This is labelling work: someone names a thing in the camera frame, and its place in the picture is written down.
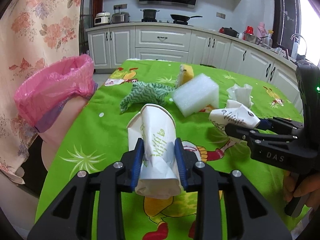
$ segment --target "countertop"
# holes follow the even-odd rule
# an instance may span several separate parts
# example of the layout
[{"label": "countertop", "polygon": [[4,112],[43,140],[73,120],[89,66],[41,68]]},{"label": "countertop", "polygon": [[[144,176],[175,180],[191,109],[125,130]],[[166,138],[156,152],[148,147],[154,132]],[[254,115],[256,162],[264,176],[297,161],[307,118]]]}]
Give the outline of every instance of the countertop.
[{"label": "countertop", "polygon": [[287,60],[284,57],[281,57],[280,55],[274,53],[271,50],[265,49],[261,46],[258,46],[256,44],[253,44],[248,41],[240,40],[235,37],[231,37],[229,35],[219,33],[217,31],[197,27],[197,26],[191,26],[191,25],[182,25],[182,24],[173,24],[173,23],[159,23],[159,22],[128,22],[128,23],[119,23],[119,24],[107,24],[107,25],[101,25],[93,28],[86,29],[86,32],[91,32],[91,31],[96,31],[96,30],[101,30],[101,29],[107,29],[107,28],[115,28],[115,27],[125,27],[125,26],[158,26],[158,27],[175,27],[175,28],[182,28],[182,29],[188,29],[188,30],[195,30],[195,31],[200,31],[200,32],[205,32],[205,33],[211,33],[217,36],[221,36],[233,41],[237,41],[240,43],[245,44],[246,46],[252,47],[254,49],[260,50],[269,56],[275,58],[276,60],[280,61],[281,63],[287,65],[288,67],[292,68],[294,71],[296,70],[297,66],[292,63],[290,60]]}]

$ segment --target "yellow sponge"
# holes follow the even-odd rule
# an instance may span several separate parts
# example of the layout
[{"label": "yellow sponge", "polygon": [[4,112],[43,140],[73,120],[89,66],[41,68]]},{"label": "yellow sponge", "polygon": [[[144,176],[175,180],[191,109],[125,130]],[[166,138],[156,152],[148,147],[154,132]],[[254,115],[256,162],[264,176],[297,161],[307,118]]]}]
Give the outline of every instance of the yellow sponge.
[{"label": "yellow sponge", "polygon": [[186,64],[181,64],[180,65],[180,72],[177,77],[176,81],[176,88],[179,86],[183,85],[184,83],[187,83],[189,80],[193,79],[194,74],[193,74],[193,69],[191,66],[186,65]]}]

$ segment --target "white rice cooker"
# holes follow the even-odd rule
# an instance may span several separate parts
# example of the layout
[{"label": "white rice cooker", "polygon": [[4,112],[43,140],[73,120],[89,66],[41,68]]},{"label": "white rice cooker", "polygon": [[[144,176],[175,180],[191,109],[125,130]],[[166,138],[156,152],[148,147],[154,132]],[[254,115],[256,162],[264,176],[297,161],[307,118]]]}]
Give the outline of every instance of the white rice cooker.
[{"label": "white rice cooker", "polygon": [[96,18],[94,19],[94,25],[97,26],[103,24],[110,24],[110,13],[97,13]]}]

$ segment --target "floral curtain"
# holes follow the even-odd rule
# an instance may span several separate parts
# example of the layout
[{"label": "floral curtain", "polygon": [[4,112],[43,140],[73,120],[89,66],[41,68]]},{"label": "floral curtain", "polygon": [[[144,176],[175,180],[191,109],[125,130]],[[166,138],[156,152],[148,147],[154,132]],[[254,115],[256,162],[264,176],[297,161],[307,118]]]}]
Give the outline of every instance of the floral curtain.
[{"label": "floral curtain", "polygon": [[36,131],[18,115],[16,89],[37,70],[79,55],[81,0],[12,0],[0,19],[0,170],[24,184],[21,164]]}]

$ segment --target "wall socket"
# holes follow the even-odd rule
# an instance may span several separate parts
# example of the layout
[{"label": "wall socket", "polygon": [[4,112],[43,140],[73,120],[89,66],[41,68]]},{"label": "wall socket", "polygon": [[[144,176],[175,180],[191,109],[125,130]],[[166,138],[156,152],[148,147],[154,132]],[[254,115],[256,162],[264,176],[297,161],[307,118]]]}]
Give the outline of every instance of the wall socket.
[{"label": "wall socket", "polygon": [[127,9],[128,7],[128,4],[125,3],[125,4],[118,4],[118,5],[114,5],[113,6],[113,10],[119,10],[119,9]]},{"label": "wall socket", "polygon": [[217,17],[222,18],[222,19],[226,19],[226,15],[223,13],[218,13],[217,12]]}]

